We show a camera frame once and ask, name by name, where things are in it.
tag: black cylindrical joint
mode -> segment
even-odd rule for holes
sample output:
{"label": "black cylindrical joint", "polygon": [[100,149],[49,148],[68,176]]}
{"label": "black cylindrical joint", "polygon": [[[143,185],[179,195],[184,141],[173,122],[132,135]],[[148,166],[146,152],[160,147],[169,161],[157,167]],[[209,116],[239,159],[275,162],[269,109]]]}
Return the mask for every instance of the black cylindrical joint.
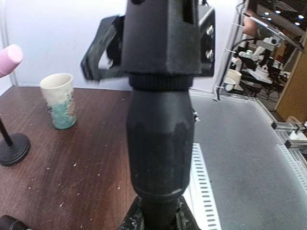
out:
{"label": "black cylindrical joint", "polygon": [[184,193],[194,118],[188,90],[134,91],[127,118],[131,180],[138,195],[167,203]]}
{"label": "black cylindrical joint", "polygon": [[0,218],[0,230],[29,230],[22,222],[10,216]]}
{"label": "black cylindrical joint", "polygon": [[142,201],[145,230],[175,230],[177,200],[166,204]]}

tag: black robotic gripper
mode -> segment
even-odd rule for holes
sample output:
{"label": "black robotic gripper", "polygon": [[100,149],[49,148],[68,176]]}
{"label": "black robotic gripper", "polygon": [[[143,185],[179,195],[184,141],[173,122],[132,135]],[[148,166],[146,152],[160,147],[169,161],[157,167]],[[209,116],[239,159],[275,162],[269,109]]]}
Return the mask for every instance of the black robotic gripper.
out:
{"label": "black robotic gripper", "polygon": [[[125,16],[101,21],[82,60],[88,81],[126,76],[133,88],[126,128],[138,197],[120,230],[199,230],[182,196],[194,137],[189,88],[204,68],[214,69],[201,57],[207,45],[214,52],[204,36],[214,37],[215,18],[209,27],[202,20],[210,30],[201,33],[198,7],[198,0],[129,0]],[[105,51],[108,70],[98,68]]]}

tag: white and teal cup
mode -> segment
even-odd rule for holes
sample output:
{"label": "white and teal cup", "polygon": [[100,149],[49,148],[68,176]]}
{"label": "white and teal cup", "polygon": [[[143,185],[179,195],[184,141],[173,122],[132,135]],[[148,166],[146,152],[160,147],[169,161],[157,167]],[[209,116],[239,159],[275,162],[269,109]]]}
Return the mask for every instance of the white and teal cup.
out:
{"label": "white and teal cup", "polygon": [[57,73],[42,79],[39,84],[52,124],[57,129],[70,128],[77,121],[72,79],[71,74]]}

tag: black knob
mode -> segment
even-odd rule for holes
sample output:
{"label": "black knob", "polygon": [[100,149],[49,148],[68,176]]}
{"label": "black knob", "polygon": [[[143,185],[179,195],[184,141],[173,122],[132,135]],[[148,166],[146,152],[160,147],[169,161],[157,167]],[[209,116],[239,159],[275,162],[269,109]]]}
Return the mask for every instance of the black knob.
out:
{"label": "black knob", "polygon": [[22,222],[10,216],[0,218],[0,230],[28,230],[29,228]]}
{"label": "black knob", "polygon": [[214,52],[212,49],[206,51],[206,58],[212,60],[214,56]]}
{"label": "black knob", "polygon": [[213,27],[213,25],[210,25],[210,26],[207,28],[206,33],[207,33],[208,36],[213,35],[213,33],[214,33],[214,27]]}

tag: metal screw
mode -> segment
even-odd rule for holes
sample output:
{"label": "metal screw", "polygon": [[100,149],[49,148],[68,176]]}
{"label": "metal screw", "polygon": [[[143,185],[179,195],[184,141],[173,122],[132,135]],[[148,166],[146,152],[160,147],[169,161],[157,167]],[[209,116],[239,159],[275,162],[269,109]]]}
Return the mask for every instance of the metal screw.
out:
{"label": "metal screw", "polygon": [[210,25],[210,26],[207,28],[206,33],[207,33],[208,36],[213,35],[213,33],[214,33],[214,27],[213,27],[213,25]]}
{"label": "metal screw", "polygon": [[214,55],[214,53],[213,53],[212,49],[206,51],[206,58],[207,59],[212,60],[213,59],[213,55]]}
{"label": "metal screw", "polygon": [[135,5],[140,5],[141,3],[145,2],[145,0],[131,0],[131,2]]}

